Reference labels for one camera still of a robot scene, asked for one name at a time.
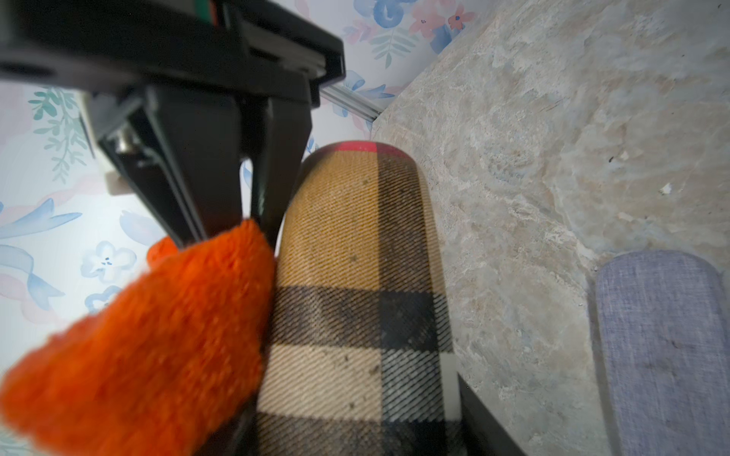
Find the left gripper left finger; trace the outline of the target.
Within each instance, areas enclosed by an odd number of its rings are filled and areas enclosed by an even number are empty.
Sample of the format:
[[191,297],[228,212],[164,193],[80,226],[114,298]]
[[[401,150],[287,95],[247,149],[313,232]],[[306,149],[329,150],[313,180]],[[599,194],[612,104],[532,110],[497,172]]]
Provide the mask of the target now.
[[257,401],[249,400],[196,451],[196,456],[245,456],[256,452]]

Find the orange cleaning cloth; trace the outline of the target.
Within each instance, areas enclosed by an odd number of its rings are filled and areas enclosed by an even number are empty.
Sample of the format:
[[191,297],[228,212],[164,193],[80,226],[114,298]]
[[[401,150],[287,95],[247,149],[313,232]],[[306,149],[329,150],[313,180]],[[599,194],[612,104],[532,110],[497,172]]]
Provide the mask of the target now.
[[21,359],[1,419],[55,455],[191,455],[253,397],[276,262],[258,224],[155,260]]

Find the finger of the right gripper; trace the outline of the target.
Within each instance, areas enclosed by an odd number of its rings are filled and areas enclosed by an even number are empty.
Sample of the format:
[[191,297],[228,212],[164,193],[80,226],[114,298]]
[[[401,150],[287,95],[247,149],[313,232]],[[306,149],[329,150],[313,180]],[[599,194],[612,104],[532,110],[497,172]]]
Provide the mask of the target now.
[[168,85],[91,96],[98,146],[180,247],[237,226],[243,121],[234,97]]
[[251,218],[275,247],[311,133],[311,109],[266,98],[257,102],[253,121]]

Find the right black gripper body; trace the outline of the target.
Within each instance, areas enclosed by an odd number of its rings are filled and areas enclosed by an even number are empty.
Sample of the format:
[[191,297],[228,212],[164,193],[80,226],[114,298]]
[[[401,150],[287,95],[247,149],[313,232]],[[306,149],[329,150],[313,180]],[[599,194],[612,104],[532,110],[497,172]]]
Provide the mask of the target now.
[[312,106],[345,75],[340,38],[271,1],[5,1],[1,75],[121,94],[146,84]]

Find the purple fabric eyeglass case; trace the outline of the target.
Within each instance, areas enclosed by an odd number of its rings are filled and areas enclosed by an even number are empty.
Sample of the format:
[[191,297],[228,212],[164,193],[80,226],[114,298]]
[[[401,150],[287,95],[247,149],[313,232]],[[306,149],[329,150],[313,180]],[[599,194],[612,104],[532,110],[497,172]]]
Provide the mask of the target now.
[[729,452],[729,312],[722,276],[678,251],[618,256],[596,304],[625,455]]

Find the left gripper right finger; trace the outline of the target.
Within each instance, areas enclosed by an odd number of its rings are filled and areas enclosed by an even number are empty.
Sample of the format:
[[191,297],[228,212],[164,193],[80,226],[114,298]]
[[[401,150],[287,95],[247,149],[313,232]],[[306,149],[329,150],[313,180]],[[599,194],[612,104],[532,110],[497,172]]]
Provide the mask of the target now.
[[525,456],[466,380],[458,376],[462,429],[469,456]]

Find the plaid eyeglass case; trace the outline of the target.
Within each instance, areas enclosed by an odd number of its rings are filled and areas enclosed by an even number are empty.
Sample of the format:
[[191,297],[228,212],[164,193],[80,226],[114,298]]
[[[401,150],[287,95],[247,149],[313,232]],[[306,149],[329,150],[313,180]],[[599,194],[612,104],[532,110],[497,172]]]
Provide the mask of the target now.
[[462,408],[428,184],[405,152],[339,142],[287,211],[257,455],[463,455]]

